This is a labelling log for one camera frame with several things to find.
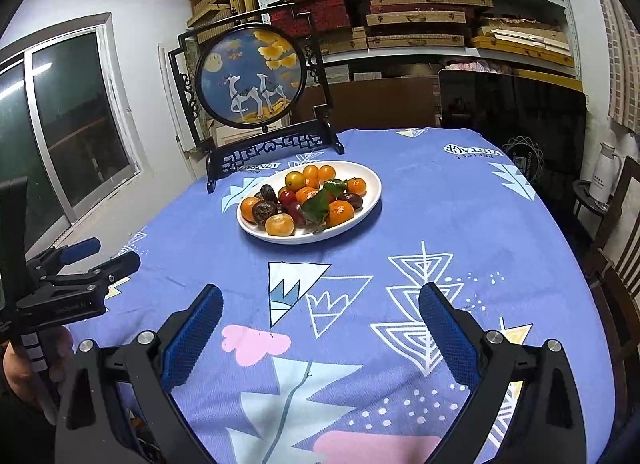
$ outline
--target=blue tablecloth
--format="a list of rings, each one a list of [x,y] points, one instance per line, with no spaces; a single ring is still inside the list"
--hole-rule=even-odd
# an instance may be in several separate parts
[[[340,140],[344,156],[278,151],[212,195],[193,184],[124,248],[140,254],[140,270],[116,286],[108,313],[72,326],[75,338],[128,342],[216,284],[222,320],[173,395],[217,462],[421,464],[468,396],[418,314],[421,285],[435,281],[485,330],[562,342],[596,462],[614,412],[606,339],[576,260],[517,168],[468,130]],[[236,206],[262,178],[338,158],[382,181],[361,224],[303,246],[240,229]],[[479,462],[495,453],[518,393],[510,385]]]

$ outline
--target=white oval plate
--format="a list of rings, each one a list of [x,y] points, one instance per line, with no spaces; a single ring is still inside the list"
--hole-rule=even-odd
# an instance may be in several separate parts
[[[264,229],[260,228],[260,226],[245,221],[240,213],[240,205],[238,205],[236,217],[238,218],[240,227],[249,235],[266,240],[267,242],[273,242],[274,244],[309,244],[311,242],[319,242],[321,240],[335,237],[336,235],[353,228],[371,212],[373,207],[380,200],[382,183],[380,183],[380,178],[373,170],[348,161],[323,161],[322,163],[309,163],[309,165],[311,164],[316,165],[318,168],[324,165],[334,167],[336,179],[361,177],[364,179],[364,182],[367,183],[367,193],[362,197],[362,208],[356,210],[356,214],[352,219],[332,228],[327,228],[321,233],[310,233],[308,228],[297,227],[293,232],[293,235],[290,235],[289,237],[276,237],[274,235],[268,235]],[[277,192],[284,186],[284,178],[290,171],[302,171],[305,167],[306,165],[303,165],[300,167],[289,168],[288,170],[280,171],[279,173],[274,173],[271,177],[268,177],[260,184],[257,184],[253,188],[247,190],[245,196],[249,197],[250,195],[255,195],[260,191],[260,187],[263,184],[271,184],[273,191]]]

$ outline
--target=pink print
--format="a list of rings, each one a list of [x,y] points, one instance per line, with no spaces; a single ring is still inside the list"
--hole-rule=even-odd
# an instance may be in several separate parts
[[[279,356],[291,346],[286,334],[276,334],[255,330],[242,325],[227,325],[222,330],[225,340],[222,349],[225,352],[236,351],[236,362],[241,367],[250,367],[267,354]]]
[[[314,453],[324,456],[322,464],[423,464],[439,442],[436,436],[328,431],[316,440]]]

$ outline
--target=thermos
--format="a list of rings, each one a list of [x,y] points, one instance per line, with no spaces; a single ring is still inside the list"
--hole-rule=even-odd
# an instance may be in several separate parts
[[[593,170],[589,195],[596,201],[606,204],[611,193],[611,186],[620,174],[622,159],[616,154],[616,149],[611,145],[606,143],[601,143],[600,145],[602,150]]]

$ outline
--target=white wall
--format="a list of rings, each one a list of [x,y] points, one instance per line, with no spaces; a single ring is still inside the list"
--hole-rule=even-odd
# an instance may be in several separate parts
[[[158,62],[158,43],[177,44],[191,16],[188,0],[24,0],[0,48],[58,22],[91,14],[112,14],[116,52],[124,88],[149,166],[99,206],[66,243],[96,235],[101,258],[128,238],[193,181],[178,143]]]
[[[581,178],[591,180],[602,141],[615,146],[623,161],[626,155],[638,159],[639,152],[631,132],[609,119],[609,46],[600,0],[569,0],[569,4],[577,32],[582,84],[588,96]],[[580,219],[594,234],[600,220],[585,208]]]

